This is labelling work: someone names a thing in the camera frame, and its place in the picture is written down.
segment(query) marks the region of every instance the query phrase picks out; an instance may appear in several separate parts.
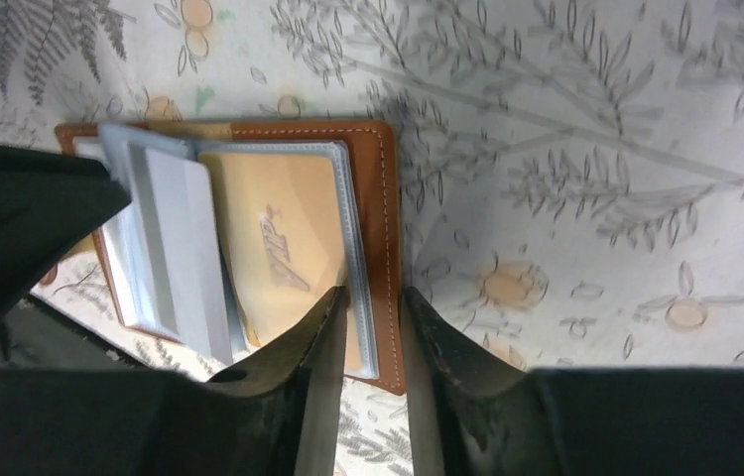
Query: brown card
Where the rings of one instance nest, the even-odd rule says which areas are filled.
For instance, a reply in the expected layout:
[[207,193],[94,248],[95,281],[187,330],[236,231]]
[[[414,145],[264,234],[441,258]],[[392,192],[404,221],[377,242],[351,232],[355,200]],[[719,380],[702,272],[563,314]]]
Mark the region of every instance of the brown card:
[[[364,255],[372,296],[379,378],[364,380],[388,392],[405,392],[405,370],[399,334],[398,296],[401,289],[401,243],[396,143],[392,129],[382,121],[265,121],[228,123],[151,122],[133,124],[170,136],[197,136],[211,140],[342,141],[349,151]],[[74,153],[73,141],[95,137],[93,124],[62,124],[55,129],[62,150]],[[98,246],[104,273],[105,250]]]

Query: embossed logo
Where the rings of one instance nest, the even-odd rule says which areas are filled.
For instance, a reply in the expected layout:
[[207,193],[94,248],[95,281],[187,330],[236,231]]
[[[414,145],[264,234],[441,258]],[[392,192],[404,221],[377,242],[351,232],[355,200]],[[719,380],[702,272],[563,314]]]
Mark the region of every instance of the embossed logo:
[[282,214],[267,205],[267,214],[261,217],[261,236],[264,239],[264,250],[267,252],[267,262],[270,264],[270,276],[276,286],[296,288],[310,291],[310,286],[293,269],[291,269],[291,252],[288,239],[276,231],[273,220]]

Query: white stitching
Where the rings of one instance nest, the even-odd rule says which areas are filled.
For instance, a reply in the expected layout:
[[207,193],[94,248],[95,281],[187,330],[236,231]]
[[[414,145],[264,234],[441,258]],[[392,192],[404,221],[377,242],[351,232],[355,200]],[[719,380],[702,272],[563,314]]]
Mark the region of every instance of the white stitching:
[[[232,131],[232,137],[235,134],[306,134],[310,132],[366,132],[375,134],[378,137],[378,145],[381,150],[381,184],[384,190],[384,238],[385,238],[385,250],[387,254],[387,313],[389,314],[389,325],[390,325],[390,340],[393,346],[393,366],[396,371],[396,384],[401,385],[401,374],[399,374],[398,368],[398,353],[396,351],[396,334],[393,323],[393,286],[392,286],[392,270],[390,269],[390,217],[389,210],[387,208],[387,175],[386,175],[386,156],[384,153],[384,138],[376,129],[285,129],[278,131]],[[380,382],[381,384],[396,389],[397,387],[386,382]]]

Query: wallet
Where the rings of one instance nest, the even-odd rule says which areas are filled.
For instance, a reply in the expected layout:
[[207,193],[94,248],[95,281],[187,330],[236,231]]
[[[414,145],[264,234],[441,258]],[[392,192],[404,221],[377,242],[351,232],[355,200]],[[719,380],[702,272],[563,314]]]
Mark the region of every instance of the wallet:
[[[310,291],[310,295],[315,296],[313,301],[316,301],[318,298],[316,292],[327,285],[333,285],[335,281],[345,280],[349,284],[353,302],[349,308],[351,315],[348,319],[350,325],[346,348],[347,375],[394,394],[404,393],[404,364],[401,337],[398,332],[397,306],[402,276],[397,167],[394,135],[386,123],[375,120],[241,121],[205,124],[151,122],[132,126],[170,138],[178,138],[184,141],[183,144],[188,143],[194,152],[195,162],[180,165],[190,167],[202,164],[210,171],[211,184],[207,192],[213,196],[217,212],[216,228],[213,233],[217,235],[220,254],[223,255],[222,259],[217,261],[223,265],[221,272],[231,277],[232,287],[238,297],[235,301],[226,303],[226,311],[229,316],[242,314],[237,316],[238,322],[243,323],[242,334],[250,347],[259,347],[269,342],[304,315],[297,309],[308,303],[301,295],[294,295],[296,292],[294,288],[299,291]],[[105,125],[102,128],[130,129],[116,125]],[[95,148],[101,148],[96,125],[64,124],[59,125],[55,132],[62,150],[67,154],[94,156],[102,152],[93,152]],[[146,155],[148,164],[163,167],[164,158]],[[343,168],[339,166],[341,161],[345,164]],[[109,167],[113,175],[117,176],[117,171],[114,171],[112,166]],[[328,209],[327,200],[316,202],[316,197],[323,193],[311,194],[310,190],[327,190],[326,185],[329,183],[331,186],[336,184],[339,188],[341,180],[335,179],[334,174],[345,174],[346,180],[342,182],[350,185],[348,195],[353,195],[353,199],[343,201],[350,201],[350,206],[341,205]],[[179,176],[185,180],[188,173],[174,175],[177,179]],[[197,185],[198,183],[204,182],[197,181],[185,188],[200,190],[201,186]],[[173,187],[173,183],[170,183],[166,189]],[[269,203],[264,201],[263,197],[269,196],[272,200],[292,203],[294,201],[292,193],[283,196],[291,189],[305,198],[302,201],[314,200],[310,210],[321,212],[310,210],[303,212],[301,209],[272,210]],[[346,190],[337,190],[336,193],[343,197],[348,196]],[[132,189],[131,194],[135,201],[136,193]],[[182,207],[186,206],[182,203],[192,203],[194,199],[185,198],[183,195],[182,199],[169,201]],[[234,217],[236,212],[247,210],[249,205],[246,203],[249,202],[256,203],[252,206],[262,209],[263,216],[259,223],[249,227],[230,227],[228,223],[223,222],[224,217]],[[275,211],[279,211],[280,215],[274,217],[275,219],[270,218],[268,215]],[[347,225],[347,217],[353,217],[353,229],[358,236],[346,235],[346,229],[352,229],[352,226],[348,226],[350,224]],[[335,220],[342,223],[341,234],[333,232],[337,229],[334,225],[328,225]],[[147,226],[147,229],[171,226],[154,220],[147,223],[152,225]],[[113,293],[119,318],[125,325],[130,325],[129,319],[124,318],[129,312],[122,308],[123,302],[118,295],[119,287],[114,282],[117,273],[113,273],[112,251],[106,246],[107,240],[103,231],[107,226],[108,223],[95,232],[92,240],[107,284]],[[303,237],[299,240],[318,244],[318,248],[303,247],[307,251],[302,254],[296,252],[293,256],[293,260],[296,261],[290,262],[295,265],[299,260],[308,260],[310,264],[303,266],[306,270],[311,269],[311,264],[318,264],[318,268],[313,267],[312,274],[300,276],[293,266],[287,266],[285,258],[288,252],[294,252],[283,241],[288,240],[288,227],[303,230],[297,233]],[[306,236],[315,239],[306,239],[304,238]],[[247,251],[246,243],[255,241],[262,242],[260,252]],[[359,246],[355,254],[351,253],[351,243],[357,243]],[[236,247],[244,251],[235,254]],[[343,248],[346,250],[345,254],[334,253],[334,250]],[[206,263],[214,258],[208,257],[207,260]],[[236,262],[246,266],[236,266]],[[194,269],[203,268],[204,266],[200,265]],[[269,269],[269,272],[258,275],[253,274],[253,269]],[[352,270],[362,270],[365,279],[350,276]],[[257,284],[258,279],[266,280],[267,277],[273,282],[276,279],[280,280],[288,289],[287,293],[280,297],[270,295],[269,299],[264,299],[257,293],[252,294],[247,290],[249,286],[257,292],[257,286],[254,284]],[[358,283],[362,283],[363,286],[353,286]],[[249,312],[258,313],[255,310],[258,310],[259,304],[272,310],[267,315],[284,317],[278,321],[275,318],[248,318]],[[231,317],[228,319],[230,326],[235,320]],[[156,329],[156,334],[162,338],[182,340],[175,332],[167,332],[164,326]],[[358,342],[358,345],[352,348],[350,344],[352,341]]]

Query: tablecloth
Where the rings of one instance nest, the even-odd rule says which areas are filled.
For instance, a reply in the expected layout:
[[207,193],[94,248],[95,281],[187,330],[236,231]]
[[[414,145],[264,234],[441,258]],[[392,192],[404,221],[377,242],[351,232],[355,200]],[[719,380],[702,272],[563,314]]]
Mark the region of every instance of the tablecloth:
[[[510,364],[744,367],[744,0],[0,0],[0,143],[262,116],[393,124],[407,278]],[[92,254],[34,293],[218,369],[123,329]],[[404,398],[341,412],[335,473],[411,474]]]

